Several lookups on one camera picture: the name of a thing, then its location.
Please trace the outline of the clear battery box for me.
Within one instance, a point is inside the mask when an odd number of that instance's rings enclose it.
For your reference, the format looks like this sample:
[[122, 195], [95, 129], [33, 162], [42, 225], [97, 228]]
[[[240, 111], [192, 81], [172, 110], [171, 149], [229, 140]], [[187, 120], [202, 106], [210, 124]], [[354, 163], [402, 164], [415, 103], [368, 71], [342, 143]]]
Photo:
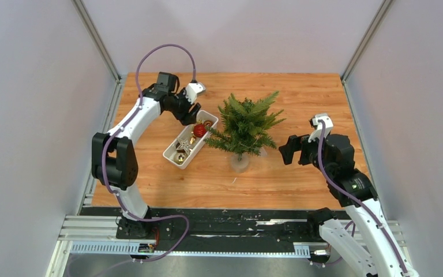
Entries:
[[264, 147], [260, 148], [259, 153], [260, 153], [259, 154], [260, 157], [267, 157], [268, 156], [268, 153], [267, 153], [267, 151], [265, 150]]

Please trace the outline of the small green christmas tree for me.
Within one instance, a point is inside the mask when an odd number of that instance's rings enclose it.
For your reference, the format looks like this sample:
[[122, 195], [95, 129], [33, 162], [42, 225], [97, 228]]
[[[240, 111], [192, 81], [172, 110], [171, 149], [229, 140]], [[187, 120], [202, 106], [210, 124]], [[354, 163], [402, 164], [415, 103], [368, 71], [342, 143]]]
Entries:
[[231, 94], [218, 107], [223, 130], [209, 128], [205, 144], [231, 154], [230, 166], [236, 173], [249, 168], [250, 157], [259, 156], [261, 147], [276, 148], [269, 130], [285, 119], [279, 118], [283, 110], [270, 113], [269, 109], [278, 95], [275, 91], [262, 99], [240, 101]]

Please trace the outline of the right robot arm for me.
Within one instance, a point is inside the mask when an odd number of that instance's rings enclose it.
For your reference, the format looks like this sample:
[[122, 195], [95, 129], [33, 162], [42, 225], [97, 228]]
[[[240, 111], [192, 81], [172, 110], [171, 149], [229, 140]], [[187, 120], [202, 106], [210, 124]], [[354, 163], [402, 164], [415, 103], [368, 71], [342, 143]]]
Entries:
[[331, 195], [357, 227], [362, 243], [347, 233], [329, 208], [311, 212], [306, 232], [314, 241], [324, 240], [359, 276], [418, 276], [385, 220], [377, 192], [370, 179], [355, 168], [354, 147], [342, 134], [323, 140], [292, 135], [279, 147], [284, 164], [313, 165], [326, 179]]

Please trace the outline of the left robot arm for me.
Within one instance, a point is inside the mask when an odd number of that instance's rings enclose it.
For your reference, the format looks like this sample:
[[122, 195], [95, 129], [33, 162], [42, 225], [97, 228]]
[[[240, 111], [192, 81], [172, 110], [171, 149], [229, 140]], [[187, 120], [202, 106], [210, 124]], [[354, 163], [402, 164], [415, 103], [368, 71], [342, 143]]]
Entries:
[[178, 76], [160, 72], [155, 83], [140, 90], [135, 105], [120, 123], [92, 137], [91, 174], [118, 201], [120, 227], [140, 239], [152, 234], [153, 219], [135, 184], [139, 166], [134, 146], [165, 111], [171, 112], [183, 126], [196, 123], [201, 108], [196, 100], [205, 91], [205, 86], [196, 80], [180, 88]]

